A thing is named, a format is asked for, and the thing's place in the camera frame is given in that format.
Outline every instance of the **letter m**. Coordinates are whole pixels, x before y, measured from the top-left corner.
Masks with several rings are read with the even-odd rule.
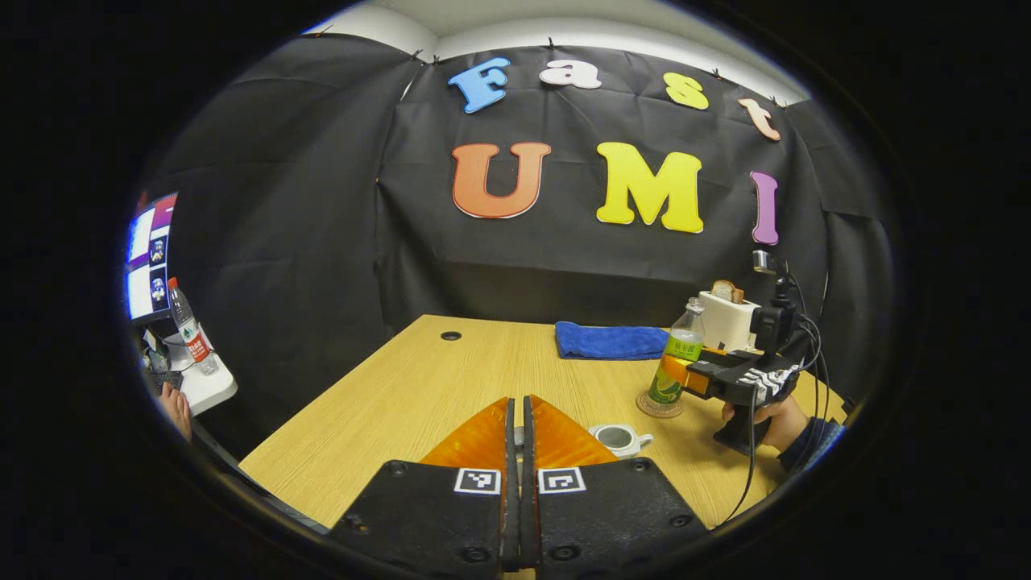
[[[598,152],[608,162],[608,185],[605,204],[598,209],[598,218],[610,224],[634,220],[629,197],[633,196],[641,219],[652,225],[669,200],[662,225],[666,229],[698,233],[702,219],[698,216],[698,171],[702,168],[697,157],[686,152],[670,152],[658,173],[652,173],[644,158],[632,144],[604,142]]]

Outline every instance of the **bread slice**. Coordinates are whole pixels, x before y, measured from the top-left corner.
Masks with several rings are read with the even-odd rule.
[[[728,303],[734,301],[734,292],[737,287],[728,279],[717,279],[712,282],[712,296],[718,299],[723,299]]]

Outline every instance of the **foam letter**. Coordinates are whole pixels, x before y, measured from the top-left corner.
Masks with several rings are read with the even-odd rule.
[[[497,145],[470,143],[455,147],[455,187],[452,196],[458,208],[474,217],[512,217],[537,202],[540,193],[540,169],[544,156],[552,147],[544,143],[526,142],[511,146],[519,157],[516,189],[504,197],[487,193],[487,169],[491,158],[498,153]]]
[[[598,67],[583,61],[552,61],[540,71],[540,79],[551,84],[573,84],[580,89],[597,89]]]
[[[697,109],[708,108],[708,99],[702,94],[701,82],[675,72],[663,74],[662,79],[666,81],[666,94],[673,102]]]
[[[465,95],[465,100],[467,101],[465,105],[466,112],[475,112],[491,103],[500,101],[505,96],[504,91],[494,89],[491,84],[500,87],[508,81],[508,77],[498,67],[508,66],[509,64],[511,63],[508,59],[498,57],[484,64],[477,64],[465,72],[460,72],[452,76],[447,80],[448,84],[458,84],[458,88],[462,90],[462,94]]]
[[[702,219],[698,216],[698,171],[702,162],[686,152],[670,152],[658,173],[653,174],[647,163],[632,144],[604,142],[598,152],[608,162],[608,185],[605,204],[598,209],[598,218],[610,224],[629,224],[634,212],[629,207],[627,192],[633,196],[637,210],[645,224],[652,225],[666,199],[669,205],[662,215],[666,229],[698,233]]]
[[[766,135],[770,140],[780,140],[780,133],[773,129],[773,127],[770,127],[770,113],[765,108],[759,106],[759,103],[755,99],[737,99],[737,102],[749,110],[752,124],[756,126],[756,129],[759,129],[760,133]]]
[[[773,202],[773,194],[776,193],[776,179],[766,173],[753,171],[752,180],[756,183],[758,212],[756,227],[752,230],[752,239],[759,243],[774,245],[780,239],[776,233],[776,204]]]

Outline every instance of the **sleeve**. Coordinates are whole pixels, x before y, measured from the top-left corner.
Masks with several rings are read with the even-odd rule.
[[[831,448],[843,432],[844,428],[841,425],[813,417],[809,419],[802,435],[798,436],[791,447],[777,455],[777,460],[785,471],[792,471],[799,465],[803,466],[803,470],[807,470]]]

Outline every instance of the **cork coaster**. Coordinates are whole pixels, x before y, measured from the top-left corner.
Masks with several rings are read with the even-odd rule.
[[[684,408],[680,407],[679,401],[670,405],[656,403],[647,396],[647,391],[644,391],[637,397],[637,409],[640,409],[645,415],[651,415],[652,417],[656,417],[658,419],[676,417],[681,411],[684,411]]]

